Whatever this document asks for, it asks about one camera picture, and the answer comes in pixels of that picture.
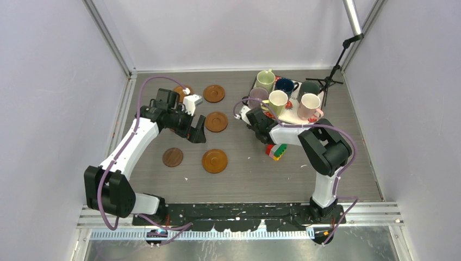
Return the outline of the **cream mug yellow handle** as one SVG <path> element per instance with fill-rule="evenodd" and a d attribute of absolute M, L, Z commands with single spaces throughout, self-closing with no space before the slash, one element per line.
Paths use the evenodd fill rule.
<path fill-rule="evenodd" d="M 289 98 L 285 92 L 281 90 L 275 90 L 269 94 L 267 100 L 263 100 L 263 103 L 268 105 L 272 109 L 274 116 L 276 115 L 277 117 L 279 117 L 285 109 L 285 106 L 288 101 Z"/>

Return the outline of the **multicolour toy brick block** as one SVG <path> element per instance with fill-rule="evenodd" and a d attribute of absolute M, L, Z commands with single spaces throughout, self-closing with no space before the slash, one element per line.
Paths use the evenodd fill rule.
<path fill-rule="evenodd" d="M 275 161 L 279 161 L 287 149 L 287 144 L 267 145 L 265 154 Z"/>

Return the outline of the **cream tray with black rim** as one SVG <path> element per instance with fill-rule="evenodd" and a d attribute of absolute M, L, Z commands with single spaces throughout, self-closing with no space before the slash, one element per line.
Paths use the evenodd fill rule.
<path fill-rule="evenodd" d="M 272 83 L 271 89 L 269 91 L 269 87 L 267 87 L 264 84 L 260 84 L 259 80 L 258 80 L 258 76 L 256 76 L 255 79 L 254 79 L 254 83 L 252 84 L 252 86 L 250 88 L 249 94 L 251 93 L 252 89 L 254 89 L 254 88 L 264 88 L 264 89 L 266 89 L 268 91 L 268 93 L 270 93 L 272 91 L 275 91 L 276 83 L 281 78 L 283 78 L 283 77 L 275 76 L 275 81 Z M 297 109 L 299 108 L 299 102 L 297 100 L 297 96 L 298 96 L 298 93 L 299 93 L 300 86 L 301 86 L 302 82 L 294 80 L 294 79 L 289 79 L 289 80 L 294 83 L 295 88 L 294 88 L 293 92 L 291 93 L 291 96 L 289 96 L 289 100 L 285 104 L 284 110 L 281 112 L 280 115 L 278 115 L 279 120 L 281 120 L 282 122 L 285 122 L 285 123 L 293 124 L 293 125 L 301 125 L 301 124 L 308 124 L 308 123 L 315 122 L 315 121 L 303 120 L 303 119 L 298 117 Z M 316 84 L 316 85 L 318 85 L 320 87 L 321 91 L 317 96 L 321 100 L 320 104 L 322 105 L 323 97 L 324 97 L 324 94 L 325 94 L 324 91 L 323 91 L 323 87 L 320 86 L 319 83 L 317 83 L 317 82 L 312 82 L 312 81 L 308 81 L 308 82 L 314 83 L 314 84 Z M 242 101 L 242 103 L 245 106 L 251 107 L 251 106 L 248 105 L 247 102 L 249 102 L 249 101 Z M 263 106 L 262 104 L 260 106 L 262 107 L 263 112 L 266 114 L 266 116 L 273 118 L 273 115 L 269 112 L 269 110 L 265 106 Z"/>

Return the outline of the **dark brown wooden coaster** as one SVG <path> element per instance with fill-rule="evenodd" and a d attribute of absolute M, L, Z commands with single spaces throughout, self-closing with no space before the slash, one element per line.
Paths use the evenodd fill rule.
<path fill-rule="evenodd" d="M 183 158 L 184 154 L 182 150 L 173 147 L 164 152 L 162 162 L 165 166 L 176 167 L 183 161 Z"/>

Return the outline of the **lilac mug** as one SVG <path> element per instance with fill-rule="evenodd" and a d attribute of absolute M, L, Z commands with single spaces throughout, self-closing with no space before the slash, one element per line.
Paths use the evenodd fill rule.
<path fill-rule="evenodd" d="M 260 108 L 261 103 L 256 101 L 256 99 L 261 101 L 268 100 L 269 92 L 264 88 L 256 87 L 250 91 L 248 97 L 250 100 L 247 101 L 247 104 L 250 109 Z"/>

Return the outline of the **light green mug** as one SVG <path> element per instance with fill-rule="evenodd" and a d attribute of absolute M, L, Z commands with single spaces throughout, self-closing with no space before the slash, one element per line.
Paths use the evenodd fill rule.
<path fill-rule="evenodd" d="M 256 76 L 256 88 L 263 88 L 268 92 L 271 92 L 273 89 L 274 82 L 276 80 L 275 74 L 272 72 L 272 69 L 263 70 L 258 72 Z"/>

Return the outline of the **pink mug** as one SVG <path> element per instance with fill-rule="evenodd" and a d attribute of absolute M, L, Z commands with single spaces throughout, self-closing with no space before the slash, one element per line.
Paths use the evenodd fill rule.
<path fill-rule="evenodd" d="M 324 116 L 324 112 L 320 107 L 321 100 L 317 95 L 304 94 L 298 106 L 297 116 L 301 120 L 316 122 Z"/>

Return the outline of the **dark green mug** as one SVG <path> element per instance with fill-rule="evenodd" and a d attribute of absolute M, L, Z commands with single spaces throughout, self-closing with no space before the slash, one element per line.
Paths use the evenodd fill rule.
<path fill-rule="evenodd" d="M 318 95 L 320 92 L 321 88 L 318 83 L 307 80 L 300 85 L 297 98 L 300 100 L 304 94 Z"/>

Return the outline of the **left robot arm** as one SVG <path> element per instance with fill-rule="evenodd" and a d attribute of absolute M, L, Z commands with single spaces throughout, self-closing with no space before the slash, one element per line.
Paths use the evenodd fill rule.
<path fill-rule="evenodd" d="M 167 217 L 164 199 L 135 193 L 129 179 L 147 146 L 163 129 L 194 144 L 205 143 L 205 116 L 192 126 L 195 110 L 203 102 L 200 95 L 187 95 L 181 101 L 179 93 L 159 89 L 149 105 L 138 108 L 135 119 L 115 150 L 98 166 L 88 166 L 84 172 L 86 201 L 89 208 L 105 214 L 126 218 L 131 214 L 146 214 L 154 225 Z"/>

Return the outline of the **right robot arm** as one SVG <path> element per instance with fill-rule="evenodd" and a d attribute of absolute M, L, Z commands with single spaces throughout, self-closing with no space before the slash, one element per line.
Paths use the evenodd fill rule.
<path fill-rule="evenodd" d="M 326 222 L 337 206 L 340 174 L 348 164 L 353 150 L 327 119 L 315 124 L 287 125 L 268 117 L 261 108 L 243 106 L 240 118 L 256 138 L 267 145 L 295 145 L 303 148 L 316 171 L 315 189 L 309 200 L 308 213 L 317 223 Z"/>

